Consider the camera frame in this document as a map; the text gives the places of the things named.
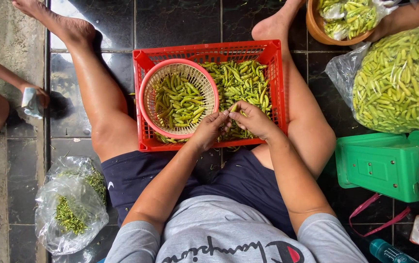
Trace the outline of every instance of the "pink strap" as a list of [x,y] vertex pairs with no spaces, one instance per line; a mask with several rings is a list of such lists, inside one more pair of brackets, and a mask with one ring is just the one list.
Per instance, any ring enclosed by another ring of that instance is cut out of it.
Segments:
[[407,216],[409,214],[409,212],[411,212],[411,208],[409,208],[409,206],[402,211],[399,215],[395,216],[392,220],[388,221],[388,223],[383,224],[382,226],[380,226],[379,228],[376,228],[374,230],[371,230],[370,232],[366,233],[365,235],[360,234],[359,232],[357,232],[354,227],[353,224],[351,223],[351,218],[355,217],[356,215],[358,215],[360,212],[362,212],[365,208],[367,208],[371,203],[375,202],[378,198],[380,198],[380,196],[382,196],[381,194],[374,194],[369,200],[365,201],[363,204],[359,205],[357,207],[357,209],[351,214],[351,216],[349,217],[349,225],[351,226],[351,228],[354,230],[354,232],[356,232],[359,236],[361,237],[365,237],[371,234],[374,234],[382,229],[384,229],[385,227],[388,227],[394,223],[397,223],[399,221],[401,221],[405,216]]

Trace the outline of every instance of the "gray t-shirt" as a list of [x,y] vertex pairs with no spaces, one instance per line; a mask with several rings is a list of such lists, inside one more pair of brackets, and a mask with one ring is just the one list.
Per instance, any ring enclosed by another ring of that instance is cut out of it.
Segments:
[[332,215],[308,217],[297,238],[289,238],[249,206],[199,196],[176,206],[162,236],[148,222],[124,225],[105,263],[367,262]]

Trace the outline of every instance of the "water bottle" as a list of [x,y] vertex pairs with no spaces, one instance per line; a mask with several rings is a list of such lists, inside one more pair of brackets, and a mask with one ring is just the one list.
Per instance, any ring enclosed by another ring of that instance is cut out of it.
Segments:
[[419,263],[383,239],[370,242],[370,253],[382,263]]

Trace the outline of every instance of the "navy shorts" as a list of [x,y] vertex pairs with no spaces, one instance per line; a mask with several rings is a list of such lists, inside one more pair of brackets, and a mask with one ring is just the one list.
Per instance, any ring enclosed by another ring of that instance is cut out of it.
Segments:
[[[101,164],[112,205],[119,213],[119,225],[143,189],[174,155],[174,152],[135,151]],[[295,237],[274,171],[262,166],[251,151],[237,151],[210,184],[201,185],[192,174],[179,202],[202,195],[223,196],[250,206],[260,211],[273,226]]]

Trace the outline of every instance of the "red plastic crate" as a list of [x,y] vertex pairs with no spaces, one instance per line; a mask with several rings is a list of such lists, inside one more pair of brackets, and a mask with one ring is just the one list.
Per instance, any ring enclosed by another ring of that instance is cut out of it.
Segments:
[[[135,66],[135,93],[139,93],[140,85],[145,74],[155,64],[171,58],[184,58],[197,63],[222,62],[235,60],[236,62],[255,59],[259,63],[268,65],[263,73],[270,79],[268,92],[273,107],[271,118],[281,130],[287,134],[288,116],[285,107],[284,84],[282,78],[281,42],[279,40],[259,40],[229,43],[215,43],[202,45],[187,45],[165,48],[138,49],[133,51],[133,65]],[[137,102],[138,144],[141,152],[176,151],[184,143],[165,144],[158,141],[153,129],[145,122]],[[259,138],[223,141],[213,145],[213,148],[261,144]]]

